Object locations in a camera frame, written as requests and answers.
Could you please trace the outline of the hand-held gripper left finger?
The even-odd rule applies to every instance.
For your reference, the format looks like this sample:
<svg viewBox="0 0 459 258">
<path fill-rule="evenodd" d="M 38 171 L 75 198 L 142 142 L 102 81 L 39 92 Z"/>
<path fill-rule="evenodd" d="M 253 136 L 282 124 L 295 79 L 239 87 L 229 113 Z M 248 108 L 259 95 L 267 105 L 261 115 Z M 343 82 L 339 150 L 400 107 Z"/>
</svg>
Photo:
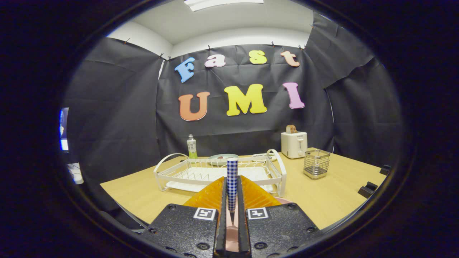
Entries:
<svg viewBox="0 0 459 258">
<path fill-rule="evenodd" d="M 168 204 L 142 233 L 166 252 L 217 258 L 226 248 L 226 178 L 220 177 L 185 204 Z"/>
</svg>

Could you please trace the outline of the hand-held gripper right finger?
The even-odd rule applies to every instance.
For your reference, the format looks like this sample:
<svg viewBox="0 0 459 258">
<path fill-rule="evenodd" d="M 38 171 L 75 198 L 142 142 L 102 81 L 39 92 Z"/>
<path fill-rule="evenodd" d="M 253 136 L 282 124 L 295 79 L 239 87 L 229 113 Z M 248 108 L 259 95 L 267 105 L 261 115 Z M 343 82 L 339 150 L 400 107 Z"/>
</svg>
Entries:
<svg viewBox="0 0 459 258">
<path fill-rule="evenodd" d="M 237 194 L 239 252 L 244 258 L 292 255 L 323 236 L 298 204 L 281 204 L 242 175 Z"/>
</svg>

